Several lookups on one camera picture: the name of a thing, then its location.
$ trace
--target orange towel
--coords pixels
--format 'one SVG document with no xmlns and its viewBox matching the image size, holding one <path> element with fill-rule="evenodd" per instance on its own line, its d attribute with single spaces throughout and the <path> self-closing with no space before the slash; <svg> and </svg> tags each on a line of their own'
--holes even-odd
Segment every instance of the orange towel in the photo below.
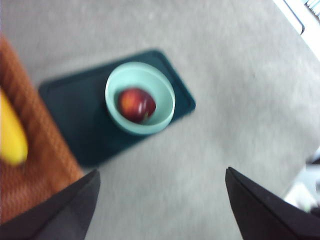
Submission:
<svg viewBox="0 0 320 240">
<path fill-rule="evenodd" d="M 0 223 L 5 223 L 75 182 L 83 172 L 3 35 L 0 86 L 21 120 L 29 145 L 24 166 L 0 161 Z"/>
</svg>

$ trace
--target apple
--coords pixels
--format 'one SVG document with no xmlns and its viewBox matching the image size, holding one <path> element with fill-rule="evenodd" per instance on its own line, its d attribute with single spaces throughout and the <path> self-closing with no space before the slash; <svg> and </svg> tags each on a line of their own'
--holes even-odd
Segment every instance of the apple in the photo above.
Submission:
<svg viewBox="0 0 320 240">
<path fill-rule="evenodd" d="M 119 94 L 118 110 L 129 121 L 141 123 L 154 113 L 156 103 L 149 93 L 132 87 Z"/>
</svg>

